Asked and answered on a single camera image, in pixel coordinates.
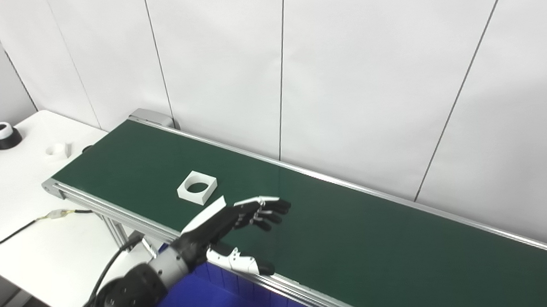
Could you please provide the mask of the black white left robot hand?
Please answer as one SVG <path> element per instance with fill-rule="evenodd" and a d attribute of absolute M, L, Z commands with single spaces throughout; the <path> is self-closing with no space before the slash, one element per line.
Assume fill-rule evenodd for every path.
<path fill-rule="evenodd" d="M 289 201 L 274 196 L 255 196 L 232 205 L 228 205 L 225 198 L 220 197 L 189 221 L 170 247 L 175 250 L 189 272 L 212 260 L 232 271 L 274 275 L 273 264 L 258 260 L 252 255 L 243 255 L 238 247 L 223 253 L 225 248 L 217 249 L 217 246 L 228 233 L 247 226 L 256 226 L 269 232 L 272 225 L 282 222 L 291 206 Z"/>

